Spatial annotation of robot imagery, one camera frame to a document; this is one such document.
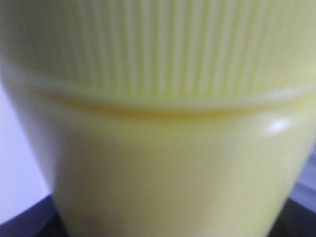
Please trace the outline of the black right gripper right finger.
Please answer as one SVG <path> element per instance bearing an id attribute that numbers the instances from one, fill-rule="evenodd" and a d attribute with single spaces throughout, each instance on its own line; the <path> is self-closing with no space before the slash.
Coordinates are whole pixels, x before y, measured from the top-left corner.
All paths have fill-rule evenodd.
<path id="1" fill-rule="evenodd" d="M 316 237 L 316 214 L 288 199 L 281 213 L 283 237 Z"/>

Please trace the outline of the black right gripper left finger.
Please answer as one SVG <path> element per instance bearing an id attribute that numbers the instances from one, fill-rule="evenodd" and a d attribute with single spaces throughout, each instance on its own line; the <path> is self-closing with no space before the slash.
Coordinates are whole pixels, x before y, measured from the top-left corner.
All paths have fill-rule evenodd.
<path id="1" fill-rule="evenodd" d="M 51 196 L 0 225 L 2 237 L 65 237 L 67 232 Z"/>

